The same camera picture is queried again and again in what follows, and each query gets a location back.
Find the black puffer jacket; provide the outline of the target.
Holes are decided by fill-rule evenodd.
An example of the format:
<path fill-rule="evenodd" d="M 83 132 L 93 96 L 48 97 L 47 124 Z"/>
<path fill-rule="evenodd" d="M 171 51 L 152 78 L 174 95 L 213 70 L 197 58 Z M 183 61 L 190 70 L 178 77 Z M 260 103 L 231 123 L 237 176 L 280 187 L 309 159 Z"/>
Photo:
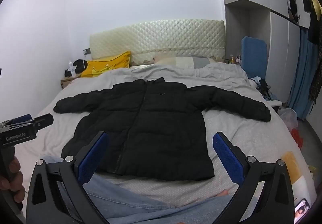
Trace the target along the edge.
<path fill-rule="evenodd" d="M 99 132 L 109 136 L 97 172 L 159 180 L 214 177 L 202 112 L 220 109 L 269 122 L 264 103 L 214 86 L 138 79 L 59 100 L 59 114 L 83 113 L 61 156 L 76 155 Z"/>

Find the smartphone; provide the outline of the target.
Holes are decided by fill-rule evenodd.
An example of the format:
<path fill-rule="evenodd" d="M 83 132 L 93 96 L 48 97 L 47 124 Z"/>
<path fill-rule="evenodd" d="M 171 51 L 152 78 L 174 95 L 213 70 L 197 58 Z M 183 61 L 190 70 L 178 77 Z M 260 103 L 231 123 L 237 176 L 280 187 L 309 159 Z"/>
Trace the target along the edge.
<path fill-rule="evenodd" d="M 294 224 L 298 223 L 310 209 L 310 204 L 304 198 L 295 207 Z"/>

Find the wooden nightstand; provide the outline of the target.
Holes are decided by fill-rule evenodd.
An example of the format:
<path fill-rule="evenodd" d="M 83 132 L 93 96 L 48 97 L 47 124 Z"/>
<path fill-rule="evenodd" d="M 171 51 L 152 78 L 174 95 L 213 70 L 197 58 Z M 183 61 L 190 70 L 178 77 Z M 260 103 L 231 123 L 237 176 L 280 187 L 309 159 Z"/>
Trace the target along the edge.
<path fill-rule="evenodd" d="M 65 89 L 71 82 L 73 82 L 75 79 L 79 78 L 78 77 L 67 77 L 61 80 L 61 88 Z"/>

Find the blue jeans leg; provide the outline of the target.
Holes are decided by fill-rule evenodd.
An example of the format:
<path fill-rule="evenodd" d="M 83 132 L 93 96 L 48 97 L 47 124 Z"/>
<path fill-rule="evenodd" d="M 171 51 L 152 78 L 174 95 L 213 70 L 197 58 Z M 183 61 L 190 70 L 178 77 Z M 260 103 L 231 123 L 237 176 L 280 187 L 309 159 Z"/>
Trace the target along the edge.
<path fill-rule="evenodd" d="M 123 189 L 98 175 L 84 184 L 99 212 L 109 223 L 213 223 L 232 195 L 219 195 L 185 206 L 172 206 Z"/>

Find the white spray bottle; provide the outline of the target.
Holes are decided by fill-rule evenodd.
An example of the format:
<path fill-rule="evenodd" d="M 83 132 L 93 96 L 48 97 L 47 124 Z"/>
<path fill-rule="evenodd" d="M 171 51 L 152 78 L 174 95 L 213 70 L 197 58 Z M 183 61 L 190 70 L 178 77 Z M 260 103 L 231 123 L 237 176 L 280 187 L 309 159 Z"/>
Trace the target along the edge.
<path fill-rule="evenodd" d="M 71 73 L 71 76 L 74 78 L 76 77 L 75 67 L 72 61 L 69 61 L 69 72 Z"/>

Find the black bag on nightstand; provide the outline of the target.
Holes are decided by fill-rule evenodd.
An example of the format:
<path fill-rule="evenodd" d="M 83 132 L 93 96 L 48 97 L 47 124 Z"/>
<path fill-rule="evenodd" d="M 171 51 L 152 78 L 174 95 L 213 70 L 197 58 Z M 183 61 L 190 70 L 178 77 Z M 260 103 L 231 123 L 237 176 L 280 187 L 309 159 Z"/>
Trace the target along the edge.
<path fill-rule="evenodd" d="M 82 72 L 84 72 L 88 66 L 87 61 L 83 60 L 83 59 L 78 59 L 75 62 L 73 62 L 74 67 L 75 67 L 75 72 L 76 72 L 76 76 L 81 74 Z M 71 73 L 69 72 L 69 70 L 65 70 L 64 72 L 64 76 L 65 77 L 71 77 Z"/>

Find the yellow crown pillow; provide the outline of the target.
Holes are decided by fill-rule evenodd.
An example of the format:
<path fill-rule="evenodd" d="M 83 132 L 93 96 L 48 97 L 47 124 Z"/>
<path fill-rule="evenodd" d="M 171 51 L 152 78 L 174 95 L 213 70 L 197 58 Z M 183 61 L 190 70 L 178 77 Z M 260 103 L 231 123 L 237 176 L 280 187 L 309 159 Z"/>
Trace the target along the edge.
<path fill-rule="evenodd" d="M 98 77 L 110 70 L 129 68 L 130 56 L 131 51 L 125 51 L 117 56 L 89 60 L 87 68 L 81 73 L 81 77 Z"/>

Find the plastic bag with red items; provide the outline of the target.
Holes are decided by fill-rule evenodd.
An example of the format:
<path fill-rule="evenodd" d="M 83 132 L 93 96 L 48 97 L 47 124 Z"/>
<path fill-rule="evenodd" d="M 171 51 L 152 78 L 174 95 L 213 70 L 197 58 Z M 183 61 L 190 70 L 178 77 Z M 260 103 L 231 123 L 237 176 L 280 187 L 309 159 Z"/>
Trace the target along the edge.
<path fill-rule="evenodd" d="M 287 126 L 299 149 L 301 149 L 303 147 L 303 138 L 300 137 L 298 130 L 297 113 L 291 108 L 281 108 L 278 110 L 278 114 Z"/>

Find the blue curtain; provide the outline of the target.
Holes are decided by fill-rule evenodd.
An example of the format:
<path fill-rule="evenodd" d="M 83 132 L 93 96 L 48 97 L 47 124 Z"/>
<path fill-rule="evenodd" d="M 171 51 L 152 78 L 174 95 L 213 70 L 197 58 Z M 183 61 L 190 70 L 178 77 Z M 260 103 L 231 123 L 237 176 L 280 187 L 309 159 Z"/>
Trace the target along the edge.
<path fill-rule="evenodd" d="M 318 46 L 309 41 L 308 33 L 308 29 L 300 29 L 300 50 L 296 74 L 287 103 L 301 120 L 306 119 L 312 107 L 313 102 L 309 99 L 309 93 L 318 58 Z"/>

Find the bottles on side shelf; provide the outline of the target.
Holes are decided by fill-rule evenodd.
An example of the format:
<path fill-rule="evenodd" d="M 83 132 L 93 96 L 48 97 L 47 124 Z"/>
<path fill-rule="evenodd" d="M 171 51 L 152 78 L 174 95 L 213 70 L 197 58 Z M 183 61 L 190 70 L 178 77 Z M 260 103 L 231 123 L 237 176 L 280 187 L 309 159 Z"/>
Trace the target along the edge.
<path fill-rule="evenodd" d="M 229 55 L 228 58 L 225 59 L 225 63 L 241 65 L 241 56 Z"/>

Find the blue padded chair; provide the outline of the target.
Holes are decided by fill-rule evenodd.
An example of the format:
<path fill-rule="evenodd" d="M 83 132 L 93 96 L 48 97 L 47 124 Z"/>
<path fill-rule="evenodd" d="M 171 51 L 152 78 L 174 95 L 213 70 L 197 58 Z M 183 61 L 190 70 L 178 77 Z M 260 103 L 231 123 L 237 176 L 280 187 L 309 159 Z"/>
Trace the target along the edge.
<path fill-rule="evenodd" d="M 241 41 L 241 68 L 248 78 L 265 79 L 267 69 L 267 45 L 264 40 L 245 36 Z"/>

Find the grey beige pillow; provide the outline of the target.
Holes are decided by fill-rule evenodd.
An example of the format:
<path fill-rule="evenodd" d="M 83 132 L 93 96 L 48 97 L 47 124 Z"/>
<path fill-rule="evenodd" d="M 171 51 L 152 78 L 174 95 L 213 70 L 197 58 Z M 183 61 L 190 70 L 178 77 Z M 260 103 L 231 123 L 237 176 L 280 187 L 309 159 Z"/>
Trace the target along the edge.
<path fill-rule="evenodd" d="M 204 56 L 161 55 L 154 58 L 154 65 L 167 65 L 183 69 L 201 69 L 216 61 Z"/>

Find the cream quilted headboard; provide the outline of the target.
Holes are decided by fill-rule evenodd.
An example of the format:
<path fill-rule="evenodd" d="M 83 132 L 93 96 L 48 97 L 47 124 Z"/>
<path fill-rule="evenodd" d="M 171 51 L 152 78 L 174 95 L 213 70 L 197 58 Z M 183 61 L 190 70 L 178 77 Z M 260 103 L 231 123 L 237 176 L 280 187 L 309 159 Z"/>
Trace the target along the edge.
<path fill-rule="evenodd" d="M 193 55 L 222 62 L 225 57 L 223 21 L 182 19 L 142 22 L 90 36 L 92 59 L 130 51 L 131 65 L 151 64 L 158 55 Z"/>

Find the grey white wardrobe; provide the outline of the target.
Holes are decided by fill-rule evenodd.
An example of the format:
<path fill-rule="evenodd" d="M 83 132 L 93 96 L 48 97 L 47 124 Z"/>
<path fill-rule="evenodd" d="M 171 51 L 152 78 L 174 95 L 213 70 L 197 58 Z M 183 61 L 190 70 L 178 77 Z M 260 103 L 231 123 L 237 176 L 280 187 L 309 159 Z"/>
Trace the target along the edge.
<path fill-rule="evenodd" d="M 266 82 L 282 102 L 289 99 L 300 48 L 300 29 L 311 17 L 304 0 L 224 0 L 226 56 L 241 54 L 242 39 L 263 40 L 267 46 Z"/>

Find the wall power socket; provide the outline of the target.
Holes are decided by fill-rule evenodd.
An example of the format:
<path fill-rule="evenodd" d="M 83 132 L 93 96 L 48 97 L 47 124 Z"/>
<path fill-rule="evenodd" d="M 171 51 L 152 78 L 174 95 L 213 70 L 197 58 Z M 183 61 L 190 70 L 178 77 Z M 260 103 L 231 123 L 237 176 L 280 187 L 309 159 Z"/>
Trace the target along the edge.
<path fill-rule="evenodd" d="M 91 49 L 90 48 L 84 49 L 83 54 L 84 55 L 90 55 L 91 54 Z"/>

